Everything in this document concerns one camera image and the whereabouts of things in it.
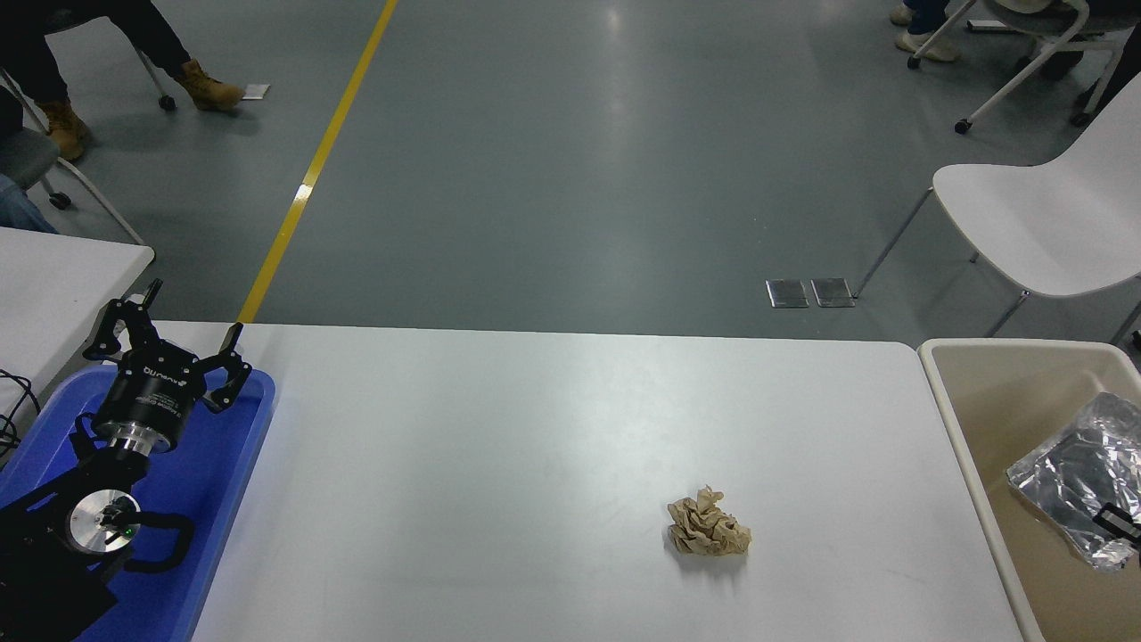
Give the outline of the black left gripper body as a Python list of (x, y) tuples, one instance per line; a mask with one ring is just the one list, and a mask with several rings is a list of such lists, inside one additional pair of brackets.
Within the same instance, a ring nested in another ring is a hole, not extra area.
[(160, 442), (179, 442), (191, 412), (205, 393), (196, 355), (180, 347), (131, 349), (118, 363), (118, 377), (94, 415), (94, 433), (110, 440), (119, 426), (148, 428)]

